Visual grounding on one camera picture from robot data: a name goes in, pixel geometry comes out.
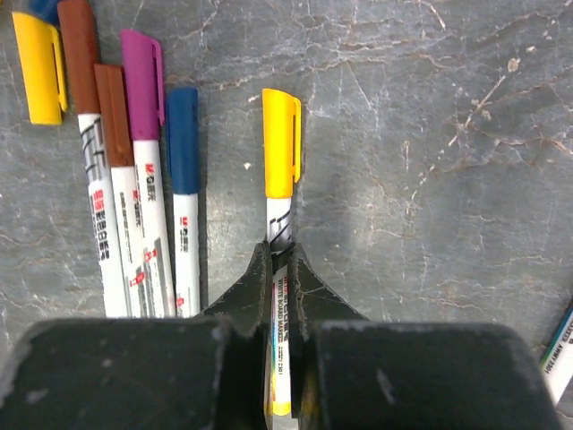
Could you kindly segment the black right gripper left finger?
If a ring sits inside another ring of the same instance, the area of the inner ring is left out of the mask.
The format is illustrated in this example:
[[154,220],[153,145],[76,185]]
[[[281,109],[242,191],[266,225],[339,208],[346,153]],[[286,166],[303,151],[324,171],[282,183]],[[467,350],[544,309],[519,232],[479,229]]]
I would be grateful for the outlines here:
[[4,429],[269,429],[271,262],[192,318],[54,319],[1,373]]

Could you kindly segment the yellow cap marker top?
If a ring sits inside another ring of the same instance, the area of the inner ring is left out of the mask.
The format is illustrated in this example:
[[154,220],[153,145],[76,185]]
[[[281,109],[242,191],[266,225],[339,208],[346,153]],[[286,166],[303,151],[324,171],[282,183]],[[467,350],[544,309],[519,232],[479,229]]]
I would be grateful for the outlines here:
[[266,240],[271,254],[270,406],[291,412],[288,327],[288,256],[292,244],[292,197],[301,176],[301,101],[282,90],[262,91]]

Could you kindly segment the blue pen cap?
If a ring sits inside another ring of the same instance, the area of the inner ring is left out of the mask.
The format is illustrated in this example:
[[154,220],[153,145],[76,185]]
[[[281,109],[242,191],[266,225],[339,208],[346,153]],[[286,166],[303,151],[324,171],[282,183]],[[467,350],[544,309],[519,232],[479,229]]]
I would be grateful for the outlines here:
[[56,27],[59,26],[57,5],[59,0],[29,0],[30,12],[43,22],[47,22]]

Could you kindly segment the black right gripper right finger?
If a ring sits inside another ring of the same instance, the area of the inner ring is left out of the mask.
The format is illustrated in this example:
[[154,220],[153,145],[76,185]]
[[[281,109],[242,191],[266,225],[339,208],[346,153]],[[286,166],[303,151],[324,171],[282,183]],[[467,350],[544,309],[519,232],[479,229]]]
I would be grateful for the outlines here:
[[535,358],[510,328],[376,322],[289,256],[292,415],[302,429],[557,429]]

